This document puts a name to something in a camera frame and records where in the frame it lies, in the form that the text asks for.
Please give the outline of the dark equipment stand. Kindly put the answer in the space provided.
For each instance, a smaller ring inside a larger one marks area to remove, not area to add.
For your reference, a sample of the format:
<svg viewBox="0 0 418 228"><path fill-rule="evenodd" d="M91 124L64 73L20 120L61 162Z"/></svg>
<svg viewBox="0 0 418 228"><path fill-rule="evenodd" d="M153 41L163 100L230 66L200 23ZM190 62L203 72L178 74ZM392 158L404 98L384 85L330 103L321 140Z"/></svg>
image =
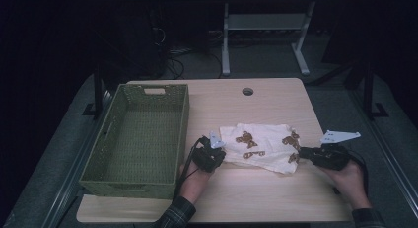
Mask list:
<svg viewBox="0 0 418 228"><path fill-rule="evenodd" d="M152 43L157 53L157 59L154 63L154 76L160 78L166 72L168 58L167 32L164 24L164 15L158 5L148 5L147 12L152 34Z"/></svg>

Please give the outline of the person's right hand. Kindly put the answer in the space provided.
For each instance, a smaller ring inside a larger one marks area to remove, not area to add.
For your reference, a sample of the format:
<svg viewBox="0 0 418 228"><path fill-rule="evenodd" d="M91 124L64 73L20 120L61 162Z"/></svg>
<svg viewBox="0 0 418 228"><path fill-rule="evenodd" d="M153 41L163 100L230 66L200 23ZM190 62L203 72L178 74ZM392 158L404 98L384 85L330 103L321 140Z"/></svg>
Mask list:
<svg viewBox="0 0 418 228"><path fill-rule="evenodd" d="M349 161L340 171L321 168L333 181L336 188L344 195L352 209L371 208L372 205L364 188L364 177L360 166Z"/></svg>

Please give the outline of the person's left hand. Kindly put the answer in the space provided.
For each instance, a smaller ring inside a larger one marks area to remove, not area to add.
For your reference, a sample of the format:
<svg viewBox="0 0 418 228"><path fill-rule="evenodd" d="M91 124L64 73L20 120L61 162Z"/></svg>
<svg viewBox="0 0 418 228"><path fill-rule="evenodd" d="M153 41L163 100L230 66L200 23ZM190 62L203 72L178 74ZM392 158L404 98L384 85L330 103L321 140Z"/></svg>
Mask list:
<svg viewBox="0 0 418 228"><path fill-rule="evenodd" d="M191 162L178 195L195 204L205 191L211 176L212 173L200 170L194 162Z"/></svg>

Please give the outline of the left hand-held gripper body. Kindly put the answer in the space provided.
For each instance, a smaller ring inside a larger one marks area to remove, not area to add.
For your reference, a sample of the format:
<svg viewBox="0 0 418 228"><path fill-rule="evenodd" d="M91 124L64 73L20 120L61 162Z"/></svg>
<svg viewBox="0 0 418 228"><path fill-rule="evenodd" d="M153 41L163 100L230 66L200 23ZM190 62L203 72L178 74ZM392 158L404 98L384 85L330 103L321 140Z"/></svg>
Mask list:
<svg viewBox="0 0 418 228"><path fill-rule="evenodd" d="M202 136L199 138L192 151L192 161L197 165L197 167L207 173L213 173L222 163L217 163L214 159L218 155L226 154L217 154L216 150L222 148L226 143L220 138L220 136L211 131L209 136Z"/></svg>

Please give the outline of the aluminium floor rail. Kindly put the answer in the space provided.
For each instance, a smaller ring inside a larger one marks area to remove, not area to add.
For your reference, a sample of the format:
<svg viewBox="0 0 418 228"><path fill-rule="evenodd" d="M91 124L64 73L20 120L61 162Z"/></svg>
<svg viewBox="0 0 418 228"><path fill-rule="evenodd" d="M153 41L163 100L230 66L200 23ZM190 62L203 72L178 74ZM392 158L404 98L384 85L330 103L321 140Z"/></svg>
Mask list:
<svg viewBox="0 0 418 228"><path fill-rule="evenodd" d="M48 178L57 185L41 228L57 228L77 200L82 189L79 180L110 101L107 90L98 95L80 91L54 134L45 166L51 172Z"/></svg>
<svg viewBox="0 0 418 228"><path fill-rule="evenodd" d="M386 141L379 127L376 125L374 118L369 116L369 114L366 113L363 109L362 99L359 94L353 91L349 91L348 95L350 96L350 99L353 101L353 104L359 112L362 121L365 123L366 127L373 135L374 140L379 145L383 159L388 166L392 177L396 181L396 184L399 187L404 199L408 203L412 213L418 220L418 190L413 187L404 170L401 168L401 165L395 158L395 155L390 150L388 142Z"/></svg>

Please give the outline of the white cloth with brown print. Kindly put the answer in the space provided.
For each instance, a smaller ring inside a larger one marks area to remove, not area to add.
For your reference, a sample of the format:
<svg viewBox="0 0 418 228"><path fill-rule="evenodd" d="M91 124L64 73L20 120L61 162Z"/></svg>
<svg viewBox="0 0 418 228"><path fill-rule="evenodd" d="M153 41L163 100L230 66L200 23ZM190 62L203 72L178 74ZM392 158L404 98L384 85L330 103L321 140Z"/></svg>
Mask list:
<svg viewBox="0 0 418 228"><path fill-rule="evenodd" d="M287 124L244 124L223 126L225 161L254 166L281 174L293 174L299 164L300 135Z"/></svg>

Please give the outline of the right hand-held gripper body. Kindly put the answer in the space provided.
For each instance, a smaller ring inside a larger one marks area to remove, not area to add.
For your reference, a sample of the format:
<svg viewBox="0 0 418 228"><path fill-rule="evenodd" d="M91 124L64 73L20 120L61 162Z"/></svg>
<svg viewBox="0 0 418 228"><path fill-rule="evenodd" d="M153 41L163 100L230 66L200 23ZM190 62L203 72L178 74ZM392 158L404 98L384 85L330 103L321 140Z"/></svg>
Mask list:
<svg viewBox="0 0 418 228"><path fill-rule="evenodd" d="M325 169L335 171L344 169L348 162L353 159L353 156L344 146L340 145L340 142L359 138L360 136L360 132L328 130L320 139L320 147L313 149L311 161L314 165Z"/></svg>

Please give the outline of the green woven basket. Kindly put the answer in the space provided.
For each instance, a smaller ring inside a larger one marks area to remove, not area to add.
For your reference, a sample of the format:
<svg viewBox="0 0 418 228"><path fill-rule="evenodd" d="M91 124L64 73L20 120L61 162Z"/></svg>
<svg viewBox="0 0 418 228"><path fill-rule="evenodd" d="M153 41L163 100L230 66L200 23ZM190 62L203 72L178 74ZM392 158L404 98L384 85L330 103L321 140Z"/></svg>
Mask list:
<svg viewBox="0 0 418 228"><path fill-rule="evenodd" d="M188 116L184 84L119 85L80 184L97 196L172 198Z"/></svg>

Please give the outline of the white metal desk frame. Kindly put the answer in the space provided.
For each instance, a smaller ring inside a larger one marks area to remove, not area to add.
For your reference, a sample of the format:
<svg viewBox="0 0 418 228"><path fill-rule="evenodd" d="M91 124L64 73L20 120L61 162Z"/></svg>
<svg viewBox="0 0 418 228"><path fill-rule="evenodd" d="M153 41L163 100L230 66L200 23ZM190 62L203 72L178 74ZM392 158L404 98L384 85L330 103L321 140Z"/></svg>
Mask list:
<svg viewBox="0 0 418 228"><path fill-rule="evenodd" d="M231 74L229 32L230 31L298 31L299 38L291 44L293 54L304 76L311 74L310 69L302 53L303 44L311 24L314 9L318 0L308 0L304 13L231 13L231 1L224 3L223 16L223 43L222 43L222 75Z"/></svg>

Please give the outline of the black metal stand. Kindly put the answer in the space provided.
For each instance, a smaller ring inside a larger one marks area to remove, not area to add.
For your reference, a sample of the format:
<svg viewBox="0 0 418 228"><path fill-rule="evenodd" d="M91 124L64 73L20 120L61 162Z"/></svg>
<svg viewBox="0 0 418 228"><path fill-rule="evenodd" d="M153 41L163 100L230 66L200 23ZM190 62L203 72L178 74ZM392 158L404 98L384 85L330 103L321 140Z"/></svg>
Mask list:
<svg viewBox="0 0 418 228"><path fill-rule="evenodd" d="M381 103L373 102L374 73L370 62L366 64L364 91L363 91L363 110L369 120L376 117L388 117L388 113Z"/></svg>
<svg viewBox="0 0 418 228"><path fill-rule="evenodd" d="M103 81L102 81L102 72L101 68L97 66L93 74L94 80L94 101L86 105L83 115L90 115L94 119L97 119L104 108L103 97Z"/></svg>

